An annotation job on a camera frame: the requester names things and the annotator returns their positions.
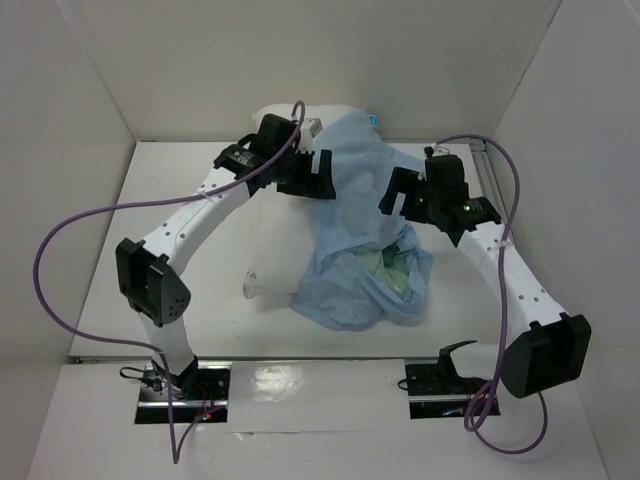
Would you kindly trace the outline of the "white pillow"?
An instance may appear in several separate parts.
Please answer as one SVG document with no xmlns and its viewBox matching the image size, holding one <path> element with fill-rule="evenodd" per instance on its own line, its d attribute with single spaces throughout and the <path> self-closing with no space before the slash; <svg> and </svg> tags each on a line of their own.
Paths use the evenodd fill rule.
<svg viewBox="0 0 640 480">
<path fill-rule="evenodd" d="M 323 130 L 314 140 L 331 150 L 335 200 L 314 201 L 280 193 L 274 185 L 256 195 L 257 226 L 243 280 L 247 298 L 294 294 L 317 250 L 323 256 L 370 241 L 384 222 L 374 205 L 376 169 L 385 147 L 367 112 L 346 105 L 307 109 Z"/>
</svg>

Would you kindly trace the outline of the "light blue pillowcase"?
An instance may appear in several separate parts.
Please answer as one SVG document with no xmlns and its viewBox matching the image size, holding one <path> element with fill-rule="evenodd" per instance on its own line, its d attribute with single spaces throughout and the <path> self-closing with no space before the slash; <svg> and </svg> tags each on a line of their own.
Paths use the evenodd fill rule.
<svg viewBox="0 0 640 480">
<path fill-rule="evenodd" d="M 363 110 L 325 127 L 315 147 L 332 154 L 336 197 L 311 205 L 315 251 L 293 310 L 335 331 L 421 323 L 433 257 L 412 226 L 378 207 L 394 168 L 421 160 L 385 143 Z"/>
</svg>

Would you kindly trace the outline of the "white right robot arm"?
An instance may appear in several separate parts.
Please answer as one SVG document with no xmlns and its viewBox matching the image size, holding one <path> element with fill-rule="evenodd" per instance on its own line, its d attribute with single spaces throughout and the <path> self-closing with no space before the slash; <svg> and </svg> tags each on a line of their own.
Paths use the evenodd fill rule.
<svg viewBox="0 0 640 480">
<path fill-rule="evenodd" d="M 591 339 L 589 322 L 546 292 L 508 241 L 491 202 L 470 196 L 461 159 L 432 156 L 419 171 L 394 168 L 380 211 L 391 214 L 399 196 L 401 216 L 445 233 L 506 302 L 509 337 L 500 373 L 506 389 L 525 398 L 577 379 Z"/>
</svg>

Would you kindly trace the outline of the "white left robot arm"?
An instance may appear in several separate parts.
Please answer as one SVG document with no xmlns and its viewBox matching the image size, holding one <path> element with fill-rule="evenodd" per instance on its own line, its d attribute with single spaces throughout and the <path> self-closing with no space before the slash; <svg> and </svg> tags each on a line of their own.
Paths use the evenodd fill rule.
<svg viewBox="0 0 640 480">
<path fill-rule="evenodd" d="M 136 311 L 150 343 L 163 389 L 176 399 L 196 390 L 198 360 L 186 334 L 184 313 L 191 293 L 181 276 L 213 231 L 259 189 L 303 198 L 333 200 L 332 154 L 314 152 L 319 119 L 301 123 L 267 114 L 257 132 L 225 147 L 195 193 L 154 231 L 116 247 L 120 292 Z"/>
</svg>

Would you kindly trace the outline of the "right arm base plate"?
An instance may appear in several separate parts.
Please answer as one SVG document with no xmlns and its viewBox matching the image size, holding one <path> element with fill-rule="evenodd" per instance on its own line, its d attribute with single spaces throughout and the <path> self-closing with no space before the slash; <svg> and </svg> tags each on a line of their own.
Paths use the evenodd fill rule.
<svg viewBox="0 0 640 480">
<path fill-rule="evenodd" d="M 461 377 L 452 353 L 476 340 L 457 342 L 439 350 L 437 357 L 405 362 L 405 377 L 397 387 L 408 395 L 412 420 L 462 418 L 472 397 L 486 383 L 477 377 Z"/>
</svg>

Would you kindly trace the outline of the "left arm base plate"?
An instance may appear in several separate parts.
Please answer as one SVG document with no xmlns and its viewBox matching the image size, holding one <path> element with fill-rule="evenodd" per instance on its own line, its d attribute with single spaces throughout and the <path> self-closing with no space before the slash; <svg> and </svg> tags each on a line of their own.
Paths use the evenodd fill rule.
<svg viewBox="0 0 640 480">
<path fill-rule="evenodd" d="M 134 423 L 160 425 L 168 423 L 168 393 L 165 379 L 152 366 L 144 368 L 124 366 L 121 378 L 135 381 L 140 389 Z M 231 381 L 230 363 L 200 364 L 192 380 L 184 389 L 173 388 L 173 412 L 176 424 L 189 424 L 195 418 L 201 423 L 226 423 Z"/>
</svg>

